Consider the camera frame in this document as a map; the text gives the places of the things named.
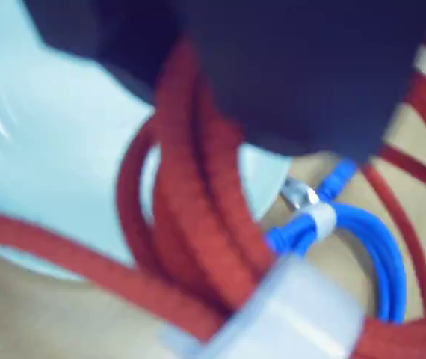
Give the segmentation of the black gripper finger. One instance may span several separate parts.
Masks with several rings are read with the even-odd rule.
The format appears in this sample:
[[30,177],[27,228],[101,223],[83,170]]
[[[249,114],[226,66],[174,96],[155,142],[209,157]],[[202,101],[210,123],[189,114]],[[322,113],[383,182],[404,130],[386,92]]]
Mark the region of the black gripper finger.
[[98,62],[133,95],[153,104],[161,65],[179,36],[173,1],[24,4],[47,46]]
[[374,155],[426,38],[426,1],[183,1],[181,15],[221,112],[292,156]]

